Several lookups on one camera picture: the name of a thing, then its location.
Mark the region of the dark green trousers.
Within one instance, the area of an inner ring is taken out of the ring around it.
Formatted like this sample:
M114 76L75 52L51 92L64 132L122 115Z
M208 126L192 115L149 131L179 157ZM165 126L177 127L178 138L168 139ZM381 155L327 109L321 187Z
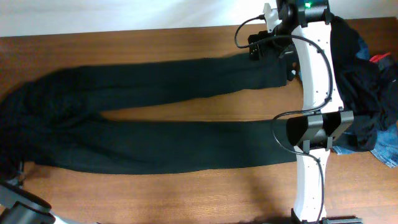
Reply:
M285 123L116 122L103 111L284 86L286 61L268 52L57 70L1 102L1 175L21 162L99 174L174 174L292 162Z

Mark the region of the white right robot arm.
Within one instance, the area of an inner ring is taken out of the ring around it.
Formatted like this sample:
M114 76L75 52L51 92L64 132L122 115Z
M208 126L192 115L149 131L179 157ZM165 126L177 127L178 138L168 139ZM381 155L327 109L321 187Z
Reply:
M292 223L362 223L360 218L328 218L325 170L332 144L354 121L337 90L331 55L332 15L328 1L265 3L268 40L292 41L303 84L303 108L290 111L284 149L297 157L297 194Z

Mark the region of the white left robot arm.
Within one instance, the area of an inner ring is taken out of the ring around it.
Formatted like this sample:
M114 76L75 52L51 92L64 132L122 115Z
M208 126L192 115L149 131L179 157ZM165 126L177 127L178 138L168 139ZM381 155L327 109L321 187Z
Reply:
M52 211L51 204L41 197L48 197L48 193L37 189L31 192L30 181L46 181L51 171L24 161L1 162L1 223L77 223Z

